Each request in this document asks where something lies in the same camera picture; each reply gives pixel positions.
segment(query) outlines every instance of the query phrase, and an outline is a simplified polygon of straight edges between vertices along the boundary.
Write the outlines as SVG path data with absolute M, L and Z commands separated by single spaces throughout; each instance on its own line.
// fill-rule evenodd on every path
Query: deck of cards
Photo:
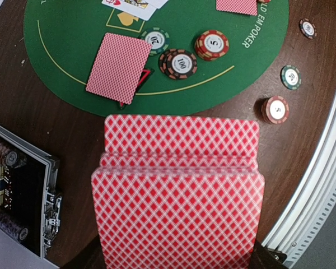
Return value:
M 148 21 L 168 0 L 102 0 L 102 4 Z
M 264 193 L 259 126 L 111 115 L 91 178 L 107 268 L 247 268 Z

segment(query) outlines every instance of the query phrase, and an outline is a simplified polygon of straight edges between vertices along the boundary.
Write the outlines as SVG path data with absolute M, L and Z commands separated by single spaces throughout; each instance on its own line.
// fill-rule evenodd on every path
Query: stack of poker chips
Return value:
M 184 80 L 196 73 L 197 58 L 185 49 L 169 49 L 162 53 L 158 65 L 160 70 L 173 80 Z
M 209 30 L 195 41 L 194 49 L 203 60 L 215 61 L 229 51 L 229 41 L 222 32 Z
M 0 164 L 18 168 L 26 164 L 26 156 L 0 138 Z
M 289 117 L 290 109 L 286 100 L 281 96 L 268 98 L 262 105 L 262 116 L 270 124 L 282 124 Z
M 26 239 L 28 228 L 21 225 L 14 217 L 0 207 L 0 229 L 18 242 Z

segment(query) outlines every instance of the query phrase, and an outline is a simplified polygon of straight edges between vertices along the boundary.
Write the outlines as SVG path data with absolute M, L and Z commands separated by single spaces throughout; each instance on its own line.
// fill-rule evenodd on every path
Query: yellow line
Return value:
M 115 9 L 112 10 L 111 15 L 110 15 L 110 17 L 108 18 L 108 21 L 106 22 L 106 26 L 109 26 L 108 23 L 110 22 L 110 20 L 111 20 L 111 18 L 112 18 L 112 15 L 113 15 L 113 13 L 114 13 L 114 10 L 115 10 Z
M 141 25 L 141 28 L 139 28 L 139 33 L 142 31 L 143 26 L 144 26 L 145 23 L 146 23 L 146 21 L 143 21 L 143 23 L 142 23 L 142 25 Z
M 47 53 L 47 55 L 50 57 L 51 61 L 62 71 L 64 72 L 67 76 L 69 76 L 70 78 L 72 78 L 73 80 L 76 80 L 78 83 L 81 83 L 83 85 L 86 85 L 86 83 L 84 83 L 81 80 L 78 80 L 77 78 L 75 78 L 74 76 L 71 76 L 69 73 L 67 73 L 61 66 L 58 65 L 58 63 L 52 58 L 51 54 L 49 53 L 49 51 L 47 50 L 44 41 L 43 41 L 43 37 L 41 36 L 41 30 L 40 30 L 40 22 L 38 20 L 38 29 L 39 29 L 39 35 L 40 35 L 40 39 L 41 39 L 41 43 Z
M 187 89 L 191 89 L 193 87 L 197 87 L 197 86 L 200 86 L 202 84 L 205 84 L 207 82 L 210 82 L 212 80 L 215 80 L 216 78 L 224 75 L 225 73 L 231 71 L 235 66 L 232 66 L 232 67 L 229 67 L 227 70 L 224 70 L 223 72 L 211 77 L 211 78 L 208 78 L 207 80 L 204 80 L 204 81 L 201 81 L 199 83 L 196 83 L 196 84 L 193 84 L 193 85 L 190 85 L 190 86 L 187 86 L 187 87 L 183 87 L 183 88 L 179 88 L 179 89 L 175 89 L 175 90 L 168 90 L 168 91 L 159 91 L 159 92 L 144 92 L 144 93 L 137 93 L 136 95 L 138 96 L 148 96 L 148 95 L 160 95 L 160 94 L 171 94 L 173 92 L 177 92 L 177 91 L 184 91 L 184 90 L 187 90 Z
M 49 53 L 49 51 L 47 50 L 45 44 L 44 44 L 44 41 L 43 41 L 43 37 L 41 35 L 41 30 L 40 30 L 40 21 L 38 20 L 38 29 L 39 29 L 39 35 L 40 35 L 40 40 L 41 40 L 41 43 L 46 51 L 46 54 L 48 55 L 48 57 L 51 59 L 51 61 L 57 66 L 57 68 L 59 68 L 65 75 L 67 75 L 68 77 L 72 78 L 73 80 L 77 81 L 78 83 L 81 83 L 83 85 L 86 85 L 85 82 L 75 78 L 74 76 L 70 75 L 69 73 L 67 73 L 61 66 L 58 65 L 58 63 L 52 58 L 51 54 Z M 211 77 L 211 78 L 208 78 L 204 81 L 201 81 L 199 83 L 196 83 L 196 84 L 193 84 L 193 85 L 190 85 L 190 86 L 186 86 L 186 87 L 182 87 L 182 88 L 179 88 L 179 89 L 175 89 L 175 90 L 167 90 L 167 91 L 159 91 L 159 92 L 143 92 L 143 93 L 137 93 L 136 95 L 138 96 L 151 96 L 151 95 L 161 95 L 161 94 L 171 94 L 173 92 L 178 92 L 178 91 L 184 91 L 184 90 L 187 90 L 187 89 L 191 89 L 191 88 L 194 88 L 194 87 L 197 87 L 197 86 L 200 86 L 202 84 L 205 84 L 207 82 L 210 82 L 212 80 L 215 80 L 216 78 L 224 75 L 225 73 L 231 71 L 233 68 L 235 68 L 235 66 L 231 66 L 229 67 L 227 70 L 224 70 L 223 72 Z

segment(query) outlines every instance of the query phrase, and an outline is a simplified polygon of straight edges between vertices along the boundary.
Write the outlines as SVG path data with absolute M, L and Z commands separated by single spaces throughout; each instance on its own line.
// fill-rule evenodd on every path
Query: metal rail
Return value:
M 292 268 L 336 203 L 336 93 L 320 142 L 289 204 L 263 241 L 287 255 Z

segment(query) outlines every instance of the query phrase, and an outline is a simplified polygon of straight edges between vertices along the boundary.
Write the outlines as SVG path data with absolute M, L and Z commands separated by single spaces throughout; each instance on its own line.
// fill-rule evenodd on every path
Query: playing card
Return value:
M 155 175 L 155 174 L 169 174 L 171 176 L 179 175 L 204 175 L 210 176 L 224 176 L 229 175 L 245 175 L 255 174 L 257 171 L 244 171 L 240 169 L 237 171 L 234 168 L 227 167 L 179 167 L 179 166 L 102 166 L 100 169 L 108 171 L 109 173 L 126 173 L 132 175 Z
M 217 10 L 242 13 L 247 15 L 258 14 L 258 4 L 256 0 L 216 0 Z
M 116 8 L 145 21 L 148 21 L 157 10 L 156 7 L 143 0 L 103 0 L 102 4 Z
M 260 174 L 100 168 L 91 182 L 107 268 L 248 267 Z
M 146 0 L 146 2 L 156 8 L 161 8 L 165 3 L 168 2 L 168 0 Z
M 224 167 L 253 171 L 258 163 L 255 158 L 239 156 L 113 155 L 105 152 L 101 155 L 100 166 Z
M 124 104 L 132 103 L 151 48 L 144 40 L 107 33 L 86 90 Z
M 256 159 L 259 125 L 253 120 L 111 115 L 105 151 L 137 155 L 221 155 Z

